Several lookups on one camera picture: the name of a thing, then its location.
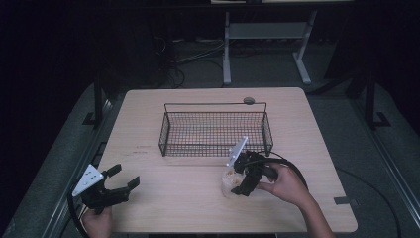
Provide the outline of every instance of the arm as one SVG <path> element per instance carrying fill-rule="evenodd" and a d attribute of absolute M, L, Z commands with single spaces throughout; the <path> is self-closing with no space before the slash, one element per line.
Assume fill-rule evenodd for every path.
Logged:
<path fill-rule="evenodd" d="M 105 207 L 101 214 L 88 209 L 82 217 L 83 226 L 90 238 L 110 238 L 112 233 L 112 207 Z"/>
<path fill-rule="evenodd" d="M 274 196 L 296 205 L 302 212 L 311 237 L 335 237 L 318 203 L 296 173 L 281 164 L 269 164 L 269 166 L 277 171 L 277 180 L 275 183 L 260 182 L 257 188 L 266 190 Z"/>

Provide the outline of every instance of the white metal frame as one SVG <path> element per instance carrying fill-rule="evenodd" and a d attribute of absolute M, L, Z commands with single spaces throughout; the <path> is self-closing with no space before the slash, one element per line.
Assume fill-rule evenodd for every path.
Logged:
<path fill-rule="evenodd" d="M 301 39 L 302 45 L 293 53 L 294 61 L 303 83 L 310 84 L 311 78 L 303 63 L 303 55 L 311 36 L 317 11 L 312 11 L 307 22 L 295 23 L 231 23 L 229 12 L 225 21 L 225 53 L 223 55 L 223 83 L 231 84 L 229 44 L 231 39 Z"/>

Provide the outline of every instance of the white bracket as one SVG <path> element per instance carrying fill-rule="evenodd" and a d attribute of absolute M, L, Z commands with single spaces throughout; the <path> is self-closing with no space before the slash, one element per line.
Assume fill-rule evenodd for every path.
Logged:
<path fill-rule="evenodd" d="M 87 166 L 86 171 L 81 177 L 72 195 L 73 196 L 80 195 L 81 193 L 86 191 L 88 188 L 97 184 L 102 179 L 104 179 L 104 176 L 102 176 L 102 174 L 98 170 L 96 170 L 92 165 Z"/>
<path fill-rule="evenodd" d="M 248 141 L 248 136 L 244 136 L 233 148 L 229 149 L 229 163 L 226 166 L 231 167 L 238 156 L 241 154 L 242 149 L 244 149 L 245 144 Z"/>

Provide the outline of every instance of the wire basket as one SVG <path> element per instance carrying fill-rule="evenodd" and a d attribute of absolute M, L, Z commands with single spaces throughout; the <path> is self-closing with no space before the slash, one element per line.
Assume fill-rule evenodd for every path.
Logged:
<path fill-rule="evenodd" d="M 241 106 L 249 109 L 258 104 L 263 111 L 238 111 Z M 158 143 L 161 154 L 173 157 L 229 157 L 229 149 L 248 136 L 244 150 L 265 151 L 269 156 L 273 142 L 266 103 L 244 105 L 166 103 Z M 168 111 L 169 106 L 176 106 L 177 110 Z"/>

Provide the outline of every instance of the basket handle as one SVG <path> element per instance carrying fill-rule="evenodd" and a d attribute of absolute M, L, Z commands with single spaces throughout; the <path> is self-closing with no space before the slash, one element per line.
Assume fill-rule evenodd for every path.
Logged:
<path fill-rule="evenodd" d="M 167 113 L 167 107 L 166 106 L 225 106 L 225 105 L 264 105 L 263 112 L 266 113 L 266 102 L 254 102 L 252 104 L 245 103 L 245 102 L 225 102 L 225 103 L 165 103 L 164 104 L 164 112 Z"/>

